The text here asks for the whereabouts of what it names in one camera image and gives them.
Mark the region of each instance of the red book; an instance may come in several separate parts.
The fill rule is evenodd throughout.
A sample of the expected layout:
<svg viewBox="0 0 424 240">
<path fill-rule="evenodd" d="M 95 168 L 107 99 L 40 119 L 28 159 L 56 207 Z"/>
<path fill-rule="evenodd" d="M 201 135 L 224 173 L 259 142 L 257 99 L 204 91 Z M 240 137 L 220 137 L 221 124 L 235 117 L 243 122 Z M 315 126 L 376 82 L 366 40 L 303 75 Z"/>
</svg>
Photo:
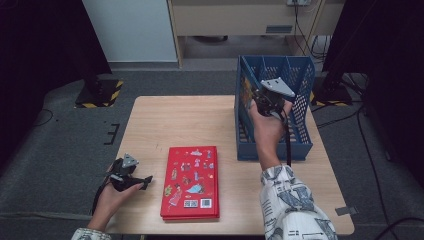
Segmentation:
<svg viewBox="0 0 424 240">
<path fill-rule="evenodd" d="M 163 220 L 219 218 L 216 146 L 169 148 Z"/>
</svg>

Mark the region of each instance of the white wall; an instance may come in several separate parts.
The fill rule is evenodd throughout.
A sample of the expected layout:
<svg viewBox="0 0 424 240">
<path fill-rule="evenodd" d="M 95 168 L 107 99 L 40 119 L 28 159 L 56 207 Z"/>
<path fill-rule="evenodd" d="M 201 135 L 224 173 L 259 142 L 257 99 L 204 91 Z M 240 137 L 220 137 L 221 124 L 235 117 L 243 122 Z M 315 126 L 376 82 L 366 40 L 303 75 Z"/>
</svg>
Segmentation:
<svg viewBox="0 0 424 240">
<path fill-rule="evenodd" d="M 166 0 L 83 0 L 109 62 L 177 62 Z"/>
</svg>

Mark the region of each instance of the gray carpet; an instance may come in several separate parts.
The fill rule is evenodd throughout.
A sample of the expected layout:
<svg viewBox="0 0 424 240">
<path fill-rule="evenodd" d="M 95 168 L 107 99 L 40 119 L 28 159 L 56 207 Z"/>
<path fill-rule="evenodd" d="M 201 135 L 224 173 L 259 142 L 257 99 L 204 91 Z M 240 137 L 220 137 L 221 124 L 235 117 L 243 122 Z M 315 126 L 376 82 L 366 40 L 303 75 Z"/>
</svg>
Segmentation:
<svg viewBox="0 0 424 240">
<path fill-rule="evenodd" d="M 138 71 L 116 72 L 115 76 L 122 78 L 124 84 L 113 107 L 74 108 L 82 81 L 46 96 L 45 110 L 40 112 L 36 126 L 0 179 L 1 213 L 88 215 L 102 173 L 116 158 L 136 97 L 234 94 L 236 80 L 235 71 Z M 359 107 L 360 103 L 325 107 L 313 115 L 317 124 L 322 124 L 354 113 Z M 424 218 L 424 190 L 402 164 L 386 160 L 370 120 L 363 114 L 359 116 L 372 162 L 356 116 L 319 129 L 345 201 L 359 211 L 352 216 L 355 233 L 340 236 L 346 240 L 374 239 L 387 227 L 384 211 L 389 223 L 404 217 Z M 111 141 L 108 133 L 114 131 L 116 125 L 119 129 L 114 143 L 105 145 Z M 381 186 L 384 210 L 373 166 Z M 70 239 L 75 228 L 86 223 L 85 220 L 3 218 L 0 219 L 0 239 Z M 387 233 L 381 239 L 422 239 L 424 224 L 404 222 L 394 232 L 397 238 Z M 113 237 L 139 239 L 134 235 Z M 164 238 L 149 236 L 148 239 Z"/>
</svg>

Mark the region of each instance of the barcode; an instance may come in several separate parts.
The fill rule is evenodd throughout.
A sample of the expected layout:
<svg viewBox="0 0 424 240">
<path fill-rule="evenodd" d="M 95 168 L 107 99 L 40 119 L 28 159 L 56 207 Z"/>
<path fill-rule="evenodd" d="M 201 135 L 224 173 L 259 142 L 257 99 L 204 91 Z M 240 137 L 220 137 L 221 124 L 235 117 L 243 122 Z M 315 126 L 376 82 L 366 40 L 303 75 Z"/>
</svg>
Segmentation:
<svg viewBox="0 0 424 240">
<path fill-rule="evenodd" d="M 200 200 L 200 208 L 211 208 L 211 207 L 212 207 L 212 199 Z"/>
<path fill-rule="evenodd" d="M 184 200 L 185 208 L 196 208 L 199 205 L 197 200 Z"/>
</svg>

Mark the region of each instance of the yellow and black hazard tape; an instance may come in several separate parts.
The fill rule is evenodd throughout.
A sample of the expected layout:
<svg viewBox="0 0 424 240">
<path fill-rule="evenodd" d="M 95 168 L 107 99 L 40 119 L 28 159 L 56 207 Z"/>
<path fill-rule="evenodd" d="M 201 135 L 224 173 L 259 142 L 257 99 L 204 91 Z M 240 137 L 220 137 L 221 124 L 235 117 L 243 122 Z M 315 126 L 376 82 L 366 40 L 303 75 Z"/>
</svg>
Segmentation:
<svg viewBox="0 0 424 240">
<path fill-rule="evenodd" d="M 334 101 L 322 101 L 317 100 L 313 92 L 311 92 L 310 101 L 312 106 L 349 106 L 352 105 L 352 101 L 334 100 Z"/>
<path fill-rule="evenodd" d="M 85 103 L 79 103 L 75 104 L 76 108 L 96 108 L 96 107 L 111 107 L 116 99 L 118 98 L 119 92 L 121 91 L 121 87 L 124 81 L 119 80 L 116 83 L 115 89 L 113 94 L 111 95 L 111 98 L 108 102 L 102 102 L 102 103 L 95 103 L 95 102 L 85 102 Z"/>
</svg>

